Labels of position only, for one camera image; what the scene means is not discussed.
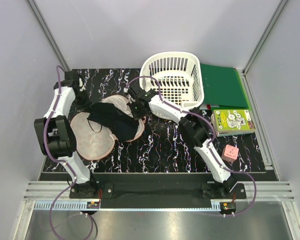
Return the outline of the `pink mesh bra laundry bag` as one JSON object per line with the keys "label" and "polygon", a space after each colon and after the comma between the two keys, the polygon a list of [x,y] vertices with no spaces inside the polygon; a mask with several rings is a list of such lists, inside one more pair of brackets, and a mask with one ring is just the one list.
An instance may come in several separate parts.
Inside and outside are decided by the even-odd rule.
{"label": "pink mesh bra laundry bag", "polygon": [[[121,95],[112,95],[101,101],[102,103],[113,104],[119,110],[123,111],[130,117],[133,117],[129,108],[128,99]],[[105,127],[97,122],[88,121],[89,113],[80,112],[73,117],[70,126],[76,137],[76,151],[80,157],[88,161],[98,161],[114,149],[116,141],[119,141],[117,136],[111,132],[108,127]],[[135,136],[131,140],[123,142],[132,142],[137,140],[145,130],[145,122],[142,119],[138,120],[138,128]]]}

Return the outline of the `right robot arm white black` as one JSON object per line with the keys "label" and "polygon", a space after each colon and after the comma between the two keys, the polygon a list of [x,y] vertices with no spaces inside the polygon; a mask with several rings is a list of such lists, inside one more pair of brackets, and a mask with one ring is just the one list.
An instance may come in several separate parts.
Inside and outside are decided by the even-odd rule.
{"label": "right robot arm white black", "polygon": [[126,92],[130,96],[128,105],[134,118],[140,119],[147,113],[157,112],[178,124],[184,143],[201,156],[215,181],[214,186],[206,187],[205,194],[226,199],[235,193],[238,181],[216,151],[209,133],[212,125],[197,107],[191,110],[180,108],[163,98],[159,92],[153,89],[145,91],[139,84],[129,85]]}

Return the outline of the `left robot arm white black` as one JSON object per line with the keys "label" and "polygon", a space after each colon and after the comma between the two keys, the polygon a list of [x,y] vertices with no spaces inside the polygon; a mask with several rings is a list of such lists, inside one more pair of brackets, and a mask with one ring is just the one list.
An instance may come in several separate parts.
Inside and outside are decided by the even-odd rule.
{"label": "left robot arm white black", "polygon": [[34,120],[34,129],[43,155],[61,164],[71,177],[70,192],[76,198],[93,198],[98,185],[92,172],[77,153],[77,140],[68,121],[72,104],[86,110],[91,101],[78,72],[64,72],[53,87],[54,96],[47,113]]}

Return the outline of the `black bra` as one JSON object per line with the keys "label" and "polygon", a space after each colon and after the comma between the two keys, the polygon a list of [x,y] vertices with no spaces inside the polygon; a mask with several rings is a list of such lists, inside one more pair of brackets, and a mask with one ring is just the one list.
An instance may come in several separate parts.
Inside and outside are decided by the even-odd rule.
{"label": "black bra", "polygon": [[124,113],[113,103],[97,102],[89,106],[87,120],[108,128],[120,142],[133,140],[138,131],[139,122]]}

